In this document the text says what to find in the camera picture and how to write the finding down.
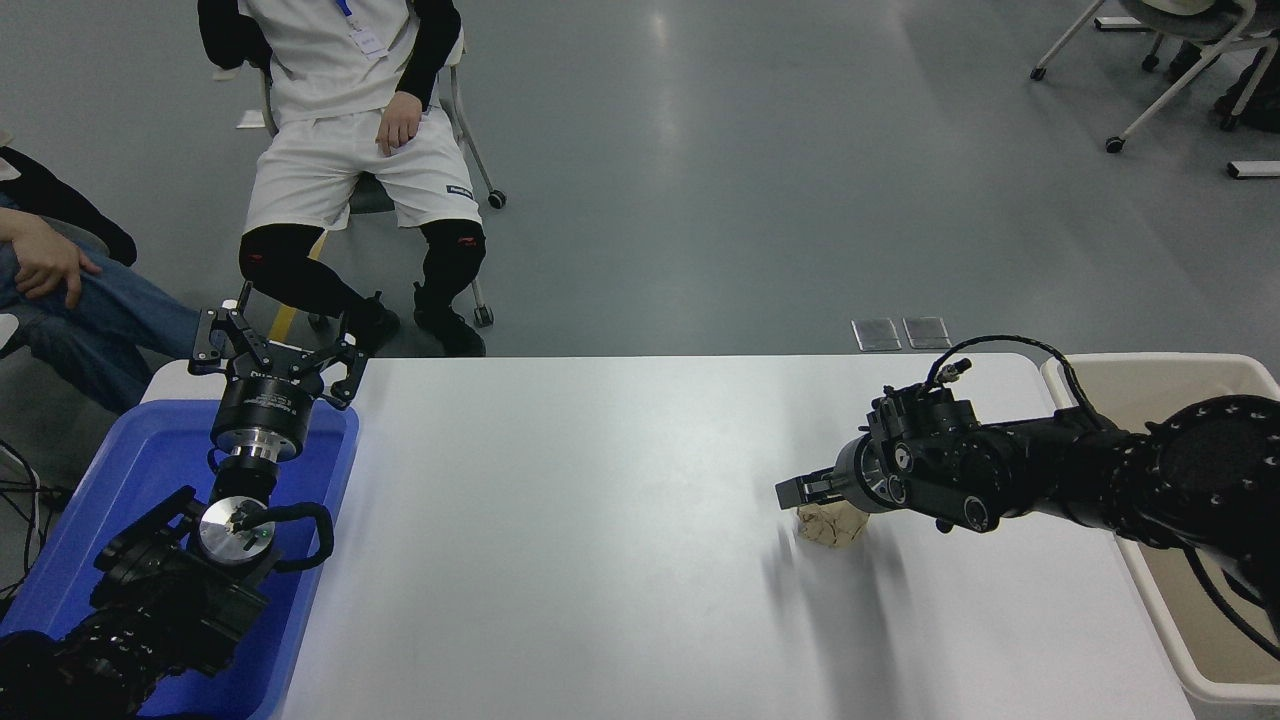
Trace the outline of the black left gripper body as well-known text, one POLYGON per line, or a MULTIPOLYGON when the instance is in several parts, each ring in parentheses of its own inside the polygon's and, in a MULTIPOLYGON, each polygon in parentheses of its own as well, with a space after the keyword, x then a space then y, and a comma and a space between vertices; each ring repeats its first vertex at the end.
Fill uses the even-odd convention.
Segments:
POLYGON ((232 441, 233 434, 265 430, 287 441, 307 437, 315 400, 323 395, 320 370, 307 366, 303 352, 285 345, 269 345, 268 368, 251 355, 238 356, 230 374, 211 439, 232 441))

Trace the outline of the person's hand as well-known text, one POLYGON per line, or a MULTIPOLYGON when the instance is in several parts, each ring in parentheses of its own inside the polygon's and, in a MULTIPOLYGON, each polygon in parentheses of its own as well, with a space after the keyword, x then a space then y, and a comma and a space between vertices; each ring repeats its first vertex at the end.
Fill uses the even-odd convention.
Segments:
POLYGON ((422 101, 408 92, 397 91, 381 111, 375 143, 383 156, 413 140, 422 118, 422 101))
POLYGON ((102 268, 88 254, 45 220, 28 218, 3 232, 15 255, 15 288, 29 300, 61 291, 64 305, 74 310, 83 293, 82 277, 102 268))

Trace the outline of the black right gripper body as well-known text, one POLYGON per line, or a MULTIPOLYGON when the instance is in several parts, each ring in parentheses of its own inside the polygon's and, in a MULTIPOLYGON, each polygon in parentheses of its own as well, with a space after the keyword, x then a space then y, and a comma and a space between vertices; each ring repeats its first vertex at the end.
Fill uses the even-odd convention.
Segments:
POLYGON ((849 441, 832 468, 832 491, 863 512, 870 512, 870 496, 861 478, 861 452, 868 436, 849 441))

